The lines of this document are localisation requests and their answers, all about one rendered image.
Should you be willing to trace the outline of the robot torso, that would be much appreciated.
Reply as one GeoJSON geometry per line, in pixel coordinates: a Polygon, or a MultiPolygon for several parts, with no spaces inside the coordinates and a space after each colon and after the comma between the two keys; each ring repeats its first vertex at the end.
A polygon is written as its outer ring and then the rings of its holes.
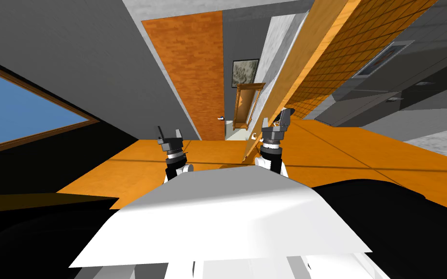
{"type": "Polygon", "coordinates": [[[113,214],[72,267],[166,279],[390,279],[313,189],[260,166],[181,173],[113,214]]]}

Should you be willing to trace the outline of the wooden framed mirror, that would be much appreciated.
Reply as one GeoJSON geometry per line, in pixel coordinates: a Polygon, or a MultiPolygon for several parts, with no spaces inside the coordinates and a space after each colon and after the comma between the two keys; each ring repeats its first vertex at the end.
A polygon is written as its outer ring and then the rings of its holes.
{"type": "Polygon", "coordinates": [[[257,99],[266,83],[238,84],[233,119],[233,130],[248,130],[257,99]]]}

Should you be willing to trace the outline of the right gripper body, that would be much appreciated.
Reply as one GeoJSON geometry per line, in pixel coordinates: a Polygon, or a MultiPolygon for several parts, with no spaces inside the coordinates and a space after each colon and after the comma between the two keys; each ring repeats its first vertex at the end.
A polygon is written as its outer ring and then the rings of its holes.
{"type": "Polygon", "coordinates": [[[262,139],[264,144],[280,144],[280,141],[284,139],[286,132],[285,127],[263,127],[262,139]]]}

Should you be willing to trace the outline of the black framed grey picture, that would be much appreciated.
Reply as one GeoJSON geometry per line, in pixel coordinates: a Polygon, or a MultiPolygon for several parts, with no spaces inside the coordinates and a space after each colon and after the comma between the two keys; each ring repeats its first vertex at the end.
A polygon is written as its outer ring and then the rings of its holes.
{"type": "Polygon", "coordinates": [[[259,59],[238,60],[232,64],[232,88],[236,88],[238,84],[253,83],[259,59]]]}

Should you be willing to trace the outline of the blue window with wooden frame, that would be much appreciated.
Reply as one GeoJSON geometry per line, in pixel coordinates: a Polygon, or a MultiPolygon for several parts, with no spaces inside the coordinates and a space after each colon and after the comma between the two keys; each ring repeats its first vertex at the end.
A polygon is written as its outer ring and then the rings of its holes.
{"type": "Polygon", "coordinates": [[[0,65],[0,151],[98,119],[0,65]]]}

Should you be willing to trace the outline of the light wooden door leaf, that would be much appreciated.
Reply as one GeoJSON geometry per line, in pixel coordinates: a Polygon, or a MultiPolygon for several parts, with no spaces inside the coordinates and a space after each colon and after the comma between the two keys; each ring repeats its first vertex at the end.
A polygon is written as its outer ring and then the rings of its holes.
{"type": "Polygon", "coordinates": [[[261,138],[263,119],[273,122],[361,1],[314,1],[253,127],[256,139],[248,139],[243,161],[261,138]]]}

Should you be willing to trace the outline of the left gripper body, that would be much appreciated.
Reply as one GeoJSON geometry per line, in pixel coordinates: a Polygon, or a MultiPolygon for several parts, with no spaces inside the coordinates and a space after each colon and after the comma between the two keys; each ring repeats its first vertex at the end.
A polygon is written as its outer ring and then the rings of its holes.
{"type": "Polygon", "coordinates": [[[183,151],[183,138],[159,138],[158,145],[167,154],[176,154],[183,151]]]}

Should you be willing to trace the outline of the orange wooden door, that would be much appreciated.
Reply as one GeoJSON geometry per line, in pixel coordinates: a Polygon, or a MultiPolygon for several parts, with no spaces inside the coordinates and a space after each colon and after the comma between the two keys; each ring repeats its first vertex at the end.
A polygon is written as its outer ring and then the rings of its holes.
{"type": "Polygon", "coordinates": [[[202,140],[223,140],[222,11],[142,22],[202,140]]]}

